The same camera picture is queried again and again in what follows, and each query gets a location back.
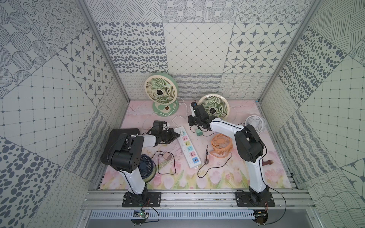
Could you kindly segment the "green usb adapter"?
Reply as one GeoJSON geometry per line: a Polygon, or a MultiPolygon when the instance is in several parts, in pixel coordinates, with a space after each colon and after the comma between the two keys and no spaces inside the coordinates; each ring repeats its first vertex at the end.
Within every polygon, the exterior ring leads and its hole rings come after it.
{"type": "Polygon", "coordinates": [[[195,133],[196,133],[197,136],[202,136],[203,135],[203,131],[200,130],[200,129],[196,129],[195,133]]]}

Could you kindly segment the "pink usb adapter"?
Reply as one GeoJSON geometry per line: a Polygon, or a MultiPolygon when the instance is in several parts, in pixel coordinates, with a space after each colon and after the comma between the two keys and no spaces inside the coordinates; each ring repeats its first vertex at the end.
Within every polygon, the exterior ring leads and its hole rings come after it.
{"type": "Polygon", "coordinates": [[[171,158],[172,158],[172,154],[170,154],[170,153],[164,153],[164,155],[163,155],[163,158],[166,160],[166,161],[170,161],[171,160],[171,158]]]}

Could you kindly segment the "white power strip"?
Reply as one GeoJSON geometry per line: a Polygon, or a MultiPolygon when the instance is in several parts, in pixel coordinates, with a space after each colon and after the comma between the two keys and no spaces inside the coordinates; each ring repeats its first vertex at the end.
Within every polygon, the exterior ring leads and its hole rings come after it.
{"type": "Polygon", "coordinates": [[[182,153],[187,160],[189,167],[197,169],[202,162],[185,128],[181,126],[178,128],[174,128],[174,131],[180,135],[180,137],[177,140],[182,149],[182,153]]]}

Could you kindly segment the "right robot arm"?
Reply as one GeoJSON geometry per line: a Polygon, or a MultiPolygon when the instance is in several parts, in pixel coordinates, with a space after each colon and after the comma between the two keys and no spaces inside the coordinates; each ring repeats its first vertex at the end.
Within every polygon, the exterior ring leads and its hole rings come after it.
{"type": "Polygon", "coordinates": [[[235,140],[239,156],[246,162],[250,177],[250,194],[254,204],[269,195],[269,187],[262,175],[262,158],[265,145],[254,126],[236,125],[210,116],[203,105],[191,103],[192,114],[188,116],[190,126],[197,125],[208,131],[224,134],[235,140]]]}

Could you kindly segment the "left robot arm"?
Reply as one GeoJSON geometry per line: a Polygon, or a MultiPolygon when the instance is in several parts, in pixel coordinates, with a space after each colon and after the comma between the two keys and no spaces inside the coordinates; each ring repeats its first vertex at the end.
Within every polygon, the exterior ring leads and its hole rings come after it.
{"type": "Polygon", "coordinates": [[[133,197],[144,198],[147,187],[139,171],[142,150],[159,144],[170,144],[180,134],[170,128],[165,121],[154,121],[146,134],[137,128],[113,129],[105,148],[106,163],[121,172],[128,185],[128,192],[133,197]]]}

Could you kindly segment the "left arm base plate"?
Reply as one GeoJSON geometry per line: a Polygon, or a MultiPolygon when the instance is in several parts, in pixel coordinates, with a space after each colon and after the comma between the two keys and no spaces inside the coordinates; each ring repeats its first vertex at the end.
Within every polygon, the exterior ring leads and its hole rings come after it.
{"type": "Polygon", "coordinates": [[[161,196],[161,192],[143,192],[142,194],[133,194],[130,192],[126,192],[123,196],[122,207],[160,207],[161,196]]]}

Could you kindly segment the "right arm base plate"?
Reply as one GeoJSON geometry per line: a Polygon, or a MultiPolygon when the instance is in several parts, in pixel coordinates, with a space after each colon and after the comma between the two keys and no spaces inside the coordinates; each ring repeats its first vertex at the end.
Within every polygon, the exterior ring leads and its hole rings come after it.
{"type": "Polygon", "coordinates": [[[235,199],[238,207],[270,208],[276,206],[272,194],[268,191],[256,193],[238,190],[235,192],[235,199]]]}

